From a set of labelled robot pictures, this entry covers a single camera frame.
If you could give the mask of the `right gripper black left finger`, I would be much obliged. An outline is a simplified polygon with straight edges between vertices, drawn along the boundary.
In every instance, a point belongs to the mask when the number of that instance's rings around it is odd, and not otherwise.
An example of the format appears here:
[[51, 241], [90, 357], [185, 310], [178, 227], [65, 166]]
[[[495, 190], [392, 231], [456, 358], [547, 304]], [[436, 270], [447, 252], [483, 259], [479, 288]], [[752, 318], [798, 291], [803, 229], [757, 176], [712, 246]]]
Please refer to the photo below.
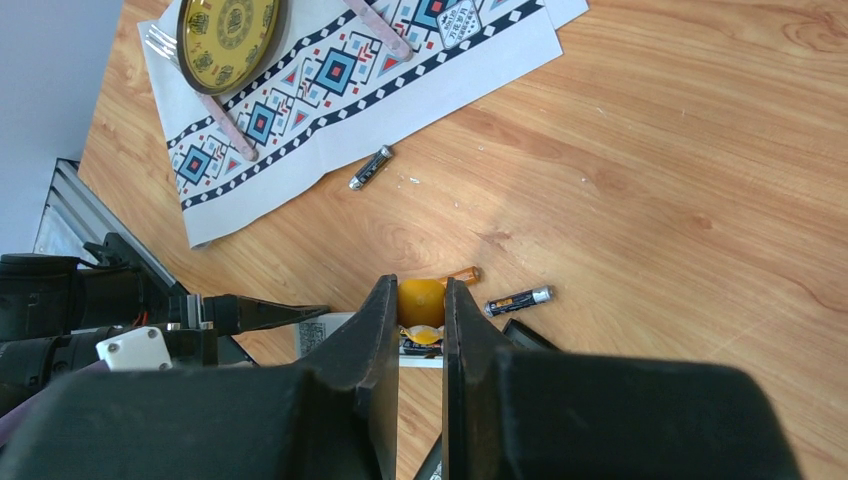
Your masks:
[[276, 367], [75, 373], [1, 454], [5, 479], [392, 479], [398, 281]]

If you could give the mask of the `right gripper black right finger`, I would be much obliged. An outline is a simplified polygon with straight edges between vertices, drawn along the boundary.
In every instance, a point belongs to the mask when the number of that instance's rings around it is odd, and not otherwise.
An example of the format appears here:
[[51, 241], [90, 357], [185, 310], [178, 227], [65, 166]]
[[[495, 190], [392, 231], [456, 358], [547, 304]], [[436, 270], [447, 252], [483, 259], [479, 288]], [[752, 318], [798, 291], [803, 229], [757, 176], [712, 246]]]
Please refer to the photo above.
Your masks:
[[532, 350], [445, 293], [446, 479], [798, 479], [764, 391], [726, 365]]

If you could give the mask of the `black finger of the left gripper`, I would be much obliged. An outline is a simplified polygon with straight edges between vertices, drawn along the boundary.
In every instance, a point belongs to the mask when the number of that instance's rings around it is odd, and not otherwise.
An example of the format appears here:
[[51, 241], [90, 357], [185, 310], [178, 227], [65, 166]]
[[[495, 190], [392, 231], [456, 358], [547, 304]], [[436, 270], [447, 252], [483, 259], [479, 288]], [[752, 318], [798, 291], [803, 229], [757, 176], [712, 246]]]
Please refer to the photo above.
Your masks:
[[285, 305], [239, 295], [206, 297], [203, 316], [221, 335], [293, 325], [330, 312], [329, 305]]

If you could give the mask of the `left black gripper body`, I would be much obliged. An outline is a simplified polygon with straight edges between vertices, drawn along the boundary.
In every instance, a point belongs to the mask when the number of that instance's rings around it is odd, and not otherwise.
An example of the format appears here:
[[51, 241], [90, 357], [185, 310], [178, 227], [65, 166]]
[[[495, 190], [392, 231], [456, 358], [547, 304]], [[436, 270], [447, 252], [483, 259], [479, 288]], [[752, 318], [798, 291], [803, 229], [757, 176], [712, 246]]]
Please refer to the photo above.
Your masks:
[[80, 262], [81, 334], [156, 328], [176, 365], [257, 365], [230, 333], [234, 322], [223, 318], [240, 318], [235, 301], [190, 293], [129, 234], [110, 232], [83, 248], [94, 262]]

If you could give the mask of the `white slim remote control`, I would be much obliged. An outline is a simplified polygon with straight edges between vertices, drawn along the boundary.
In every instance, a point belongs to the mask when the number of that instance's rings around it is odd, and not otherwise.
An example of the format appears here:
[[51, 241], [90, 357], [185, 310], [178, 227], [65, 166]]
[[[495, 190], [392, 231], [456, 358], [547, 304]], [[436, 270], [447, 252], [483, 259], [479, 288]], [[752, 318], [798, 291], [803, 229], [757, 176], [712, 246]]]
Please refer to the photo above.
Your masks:
[[[302, 358], [333, 335], [351, 317], [352, 312], [328, 313], [308, 319], [294, 326], [295, 350]], [[443, 366], [442, 342], [423, 345], [414, 342], [404, 332], [400, 333], [399, 366], [401, 368], [441, 369]]]

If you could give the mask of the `yellow handled screwdriver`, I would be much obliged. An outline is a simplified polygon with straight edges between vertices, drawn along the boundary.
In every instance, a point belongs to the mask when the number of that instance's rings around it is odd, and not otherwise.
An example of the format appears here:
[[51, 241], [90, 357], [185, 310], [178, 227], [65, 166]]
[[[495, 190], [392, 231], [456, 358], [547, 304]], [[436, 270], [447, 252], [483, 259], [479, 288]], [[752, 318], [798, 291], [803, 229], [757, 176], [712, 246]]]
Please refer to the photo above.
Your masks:
[[442, 353], [445, 285], [438, 280], [407, 279], [398, 286], [398, 326], [404, 355]]

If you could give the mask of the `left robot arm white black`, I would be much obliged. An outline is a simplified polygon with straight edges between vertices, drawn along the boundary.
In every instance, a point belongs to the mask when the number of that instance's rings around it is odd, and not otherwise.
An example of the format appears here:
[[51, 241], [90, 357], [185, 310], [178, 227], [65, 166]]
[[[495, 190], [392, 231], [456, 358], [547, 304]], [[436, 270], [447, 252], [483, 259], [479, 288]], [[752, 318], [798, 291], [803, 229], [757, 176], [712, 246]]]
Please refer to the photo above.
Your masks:
[[192, 295], [145, 249], [109, 233], [74, 256], [1, 257], [1, 413], [52, 380], [97, 362], [97, 343], [153, 327], [177, 367], [249, 361], [235, 336], [293, 325], [330, 311], [233, 294]]

